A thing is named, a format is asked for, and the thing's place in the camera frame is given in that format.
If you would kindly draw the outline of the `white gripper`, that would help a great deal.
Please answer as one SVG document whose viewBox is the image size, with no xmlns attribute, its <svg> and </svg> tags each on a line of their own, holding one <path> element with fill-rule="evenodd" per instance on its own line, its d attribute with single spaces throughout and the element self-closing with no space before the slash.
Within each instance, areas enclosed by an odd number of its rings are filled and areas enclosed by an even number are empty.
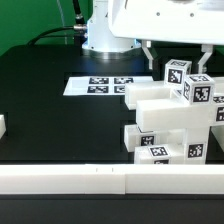
<svg viewBox="0 0 224 224">
<path fill-rule="evenodd" d="M 199 74 L 212 45 L 224 45 L 224 0 L 109 0 L 108 21 L 114 36 L 142 40 L 150 70 L 150 41 L 202 44 Z"/>
</svg>

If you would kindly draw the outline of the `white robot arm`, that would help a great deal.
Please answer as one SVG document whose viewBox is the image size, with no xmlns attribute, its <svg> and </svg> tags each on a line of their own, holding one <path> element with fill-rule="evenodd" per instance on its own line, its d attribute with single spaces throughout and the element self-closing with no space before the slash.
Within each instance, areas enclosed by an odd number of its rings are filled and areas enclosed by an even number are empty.
<svg viewBox="0 0 224 224">
<path fill-rule="evenodd" d="M 200 44 L 202 71 L 213 47 L 224 45 L 224 0 L 93 0 L 85 51 L 107 58 L 137 39 L 149 60 L 154 41 Z"/>
</svg>

